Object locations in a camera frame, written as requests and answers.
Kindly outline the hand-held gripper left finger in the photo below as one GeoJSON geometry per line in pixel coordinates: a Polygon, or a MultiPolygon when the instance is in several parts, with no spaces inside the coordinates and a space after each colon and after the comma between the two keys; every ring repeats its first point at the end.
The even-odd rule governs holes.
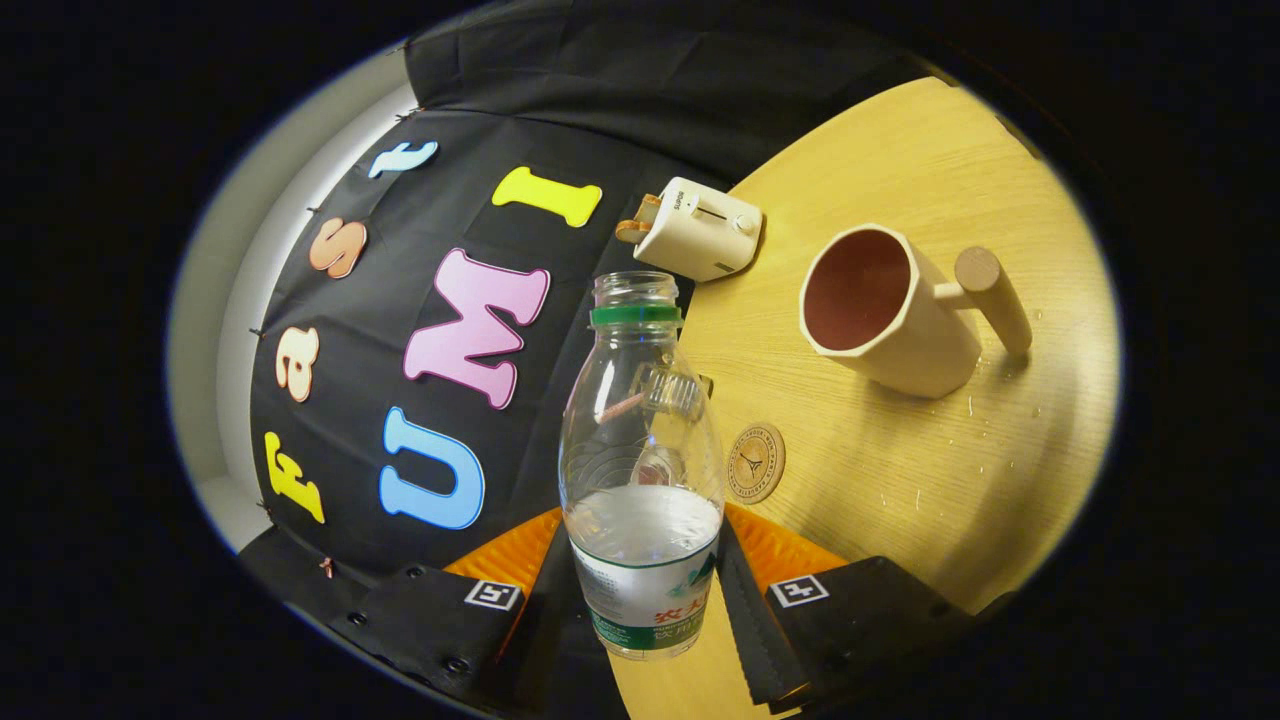
{"type": "Polygon", "coordinates": [[[484,717],[618,717],[559,509],[444,568],[403,566],[330,628],[375,664],[484,717]]]}

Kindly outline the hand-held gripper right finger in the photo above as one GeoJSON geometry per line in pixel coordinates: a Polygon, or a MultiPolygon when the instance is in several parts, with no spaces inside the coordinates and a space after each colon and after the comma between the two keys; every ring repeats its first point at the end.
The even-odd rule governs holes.
{"type": "Polygon", "coordinates": [[[884,556],[849,561],[735,503],[718,573],[750,698],[773,712],[895,682],[977,623],[884,556]]]}

